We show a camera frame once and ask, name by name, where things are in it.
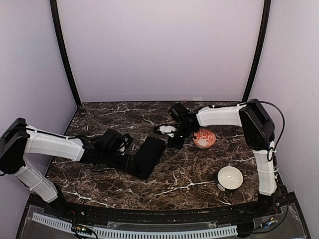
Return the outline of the black zippered tool case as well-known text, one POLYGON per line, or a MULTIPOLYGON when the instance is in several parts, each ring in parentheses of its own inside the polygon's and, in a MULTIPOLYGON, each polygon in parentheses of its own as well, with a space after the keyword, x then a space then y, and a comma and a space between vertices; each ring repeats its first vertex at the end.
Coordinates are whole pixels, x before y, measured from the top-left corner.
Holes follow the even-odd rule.
POLYGON ((147 180, 158 164, 165 151, 165 141, 162 139, 147 137, 133 157, 134 167, 131 175, 147 180))

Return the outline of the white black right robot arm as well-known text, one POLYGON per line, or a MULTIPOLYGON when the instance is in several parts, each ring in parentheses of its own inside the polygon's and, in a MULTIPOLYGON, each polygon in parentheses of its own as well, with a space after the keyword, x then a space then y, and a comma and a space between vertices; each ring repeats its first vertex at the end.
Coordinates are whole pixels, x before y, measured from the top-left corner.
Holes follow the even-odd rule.
POLYGON ((195 136, 202 127, 215 125, 239 126, 243 129, 246 144, 253 151, 259 178, 259 193, 272 196, 278 187, 275 123, 263 107, 265 101, 252 99, 234 106, 208 105, 190 110, 182 103, 173 105, 169 115, 173 124, 160 124, 154 133, 167 135, 169 148, 182 149, 187 138, 195 136))

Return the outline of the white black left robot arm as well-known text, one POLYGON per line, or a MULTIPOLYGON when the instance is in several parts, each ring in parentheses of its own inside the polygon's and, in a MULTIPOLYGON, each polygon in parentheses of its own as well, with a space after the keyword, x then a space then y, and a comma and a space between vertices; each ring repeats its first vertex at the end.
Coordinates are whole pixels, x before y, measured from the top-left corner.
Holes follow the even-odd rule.
POLYGON ((61 157, 83 164, 114 163, 121 166, 128 158, 126 149, 133 139, 109 129, 95 141, 84 136, 64 136, 39 130, 28 125, 23 118, 17 118, 0 137, 0 170, 13 175, 30 191, 35 192, 59 217, 70 213, 70 205, 58 186, 34 168, 27 155, 41 154, 61 157))

